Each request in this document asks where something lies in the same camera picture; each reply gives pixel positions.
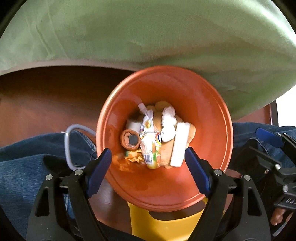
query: rolled orange item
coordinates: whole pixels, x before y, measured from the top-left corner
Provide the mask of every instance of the rolled orange item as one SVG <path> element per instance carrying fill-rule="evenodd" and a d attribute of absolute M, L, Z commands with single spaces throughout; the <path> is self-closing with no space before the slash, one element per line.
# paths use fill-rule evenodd
<path fill-rule="evenodd" d="M 129 144 L 129 136 L 130 135 L 136 135 L 138 137 L 138 142 L 136 145 L 130 145 Z M 126 150 L 137 150 L 141 143 L 141 138 L 139 134 L 136 131 L 127 129 L 124 130 L 120 135 L 120 143 Z"/>

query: blue gripper pad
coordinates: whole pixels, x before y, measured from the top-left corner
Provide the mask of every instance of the blue gripper pad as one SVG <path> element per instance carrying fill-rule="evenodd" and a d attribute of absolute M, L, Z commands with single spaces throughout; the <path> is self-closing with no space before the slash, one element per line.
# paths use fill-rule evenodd
<path fill-rule="evenodd" d="M 211 194 L 213 168 L 208 161 L 200 159 L 192 147 L 185 150 L 185 162 L 191 172 L 198 190 L 209 197 Z"/>
<path fill-rule="evenodd" d="M 282 138 L 274 133 L 271 133 L 267 130 L 264 130 L 262 128 L 258 128 L 255 132 L 256 137 L 260 140 L 260 141 L 265 141 L 266 143 L 276 147 L 276 148 L 280 148 L 284 146 L 284 142 L 282 140 Z"/>
<path fill-rule="evenodd" d="M 85 167 L 86 172 L 86 195 L 91 197 L 96 194 L 105 177 L 105 174 L 111 164 L 112 153 L 108 148 L 105 148 L 98 159 L 89 162 Z"/>

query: brown plush toy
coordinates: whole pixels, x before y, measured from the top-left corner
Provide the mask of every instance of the brown plush toy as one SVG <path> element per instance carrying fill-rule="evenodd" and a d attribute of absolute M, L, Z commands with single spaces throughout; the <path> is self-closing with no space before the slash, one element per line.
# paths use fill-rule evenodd
<path fill-rule="evenodd" d="M 172 105 L 166 101 L 159 101 L 155 104 L 156 112 L 153 113 L 153 124 L 160 132 L 163 128 L 161 125 L 161 119 L 163 116 L 163 109 L 165 107 L 169 107 L 169 106 L 172 106 Z M 177 120 L 177 123 L 175 125 L 175 129 L 176 129 L 177 124 L 179 122 L 183 122 L 183 120 L 177 115 L 175 115 L 175 118 Z M 188 140 L 187 140 L 187 147 L 189 146 L 189 143 L 194 138 L 195 132 L 196 132 L 195 126 L 190 124 L 189 136 L 188 136 Z M 175 138 L 172 139 L 171 141 L 168 141 L 168 142 L 161 142 L 160 165 L 164 166 L 165 168 L 172 168 L 172 166 L 170 166 L 170 159 L 171 159 L 172 153 L 173 153 L 174 142 L 175 142 Z"/>

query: barcode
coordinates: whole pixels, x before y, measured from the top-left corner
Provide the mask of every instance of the barcode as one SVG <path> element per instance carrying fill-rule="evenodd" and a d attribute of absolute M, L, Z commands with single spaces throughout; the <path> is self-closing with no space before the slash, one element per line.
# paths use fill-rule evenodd
<path fill-rule="evenodd" d="M 152 160 L 153 160 L 152 154 L 144 154 L 143 157 L 147 164 L 152 164 Z"/>

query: bucket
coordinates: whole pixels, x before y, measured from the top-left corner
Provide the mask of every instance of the bucket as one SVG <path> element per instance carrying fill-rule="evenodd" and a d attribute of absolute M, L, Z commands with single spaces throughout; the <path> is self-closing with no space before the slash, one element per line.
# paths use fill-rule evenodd
<path fill-rule="evenodd" d="M 169 212 L 204 198 L 183 162 L 181 167 L 148 169 L 124 159 L 120 134 L 126 121 L 139 114 L 138 104 L 169 102 L 176 115 L 196 127 L 190 145 L 200 158 L 225 171 L 231 157 L 233 131 L 227 106 L 215 88 L 198 74 L 173 66 L 156 66 L 133 73 L 106 100 L 97 125 L 96 144 L 112 152 L 106 179 L 126 201 L 140 208 Z"/>

